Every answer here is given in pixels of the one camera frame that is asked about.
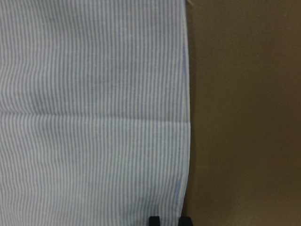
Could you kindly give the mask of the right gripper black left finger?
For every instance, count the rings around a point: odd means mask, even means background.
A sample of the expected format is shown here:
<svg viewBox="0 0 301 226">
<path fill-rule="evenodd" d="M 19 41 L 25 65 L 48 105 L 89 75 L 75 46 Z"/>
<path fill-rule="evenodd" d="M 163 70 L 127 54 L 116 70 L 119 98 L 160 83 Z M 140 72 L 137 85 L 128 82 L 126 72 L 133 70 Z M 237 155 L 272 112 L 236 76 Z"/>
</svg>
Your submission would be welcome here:
<svg viewBox="0 0 301 226">
<path fill-rule="evenodd" d="M 160 226 L 160 217 L 159 216 L 150 216 L 148 226 Z"/>
</svg>

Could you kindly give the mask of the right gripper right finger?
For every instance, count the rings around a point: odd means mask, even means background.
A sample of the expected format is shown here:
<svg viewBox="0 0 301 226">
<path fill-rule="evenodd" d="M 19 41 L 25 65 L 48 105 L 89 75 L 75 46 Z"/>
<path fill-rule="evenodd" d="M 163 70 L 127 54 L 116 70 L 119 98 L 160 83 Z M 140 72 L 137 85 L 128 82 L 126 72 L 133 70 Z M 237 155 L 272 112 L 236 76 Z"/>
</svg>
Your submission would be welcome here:
<svg viewBox="0 0 301 226">
<path fill-rule="evenodd" d="M 179 217 L 178 226 L 192 226 L 191 218 L 188 216 Z"/>
</svg>

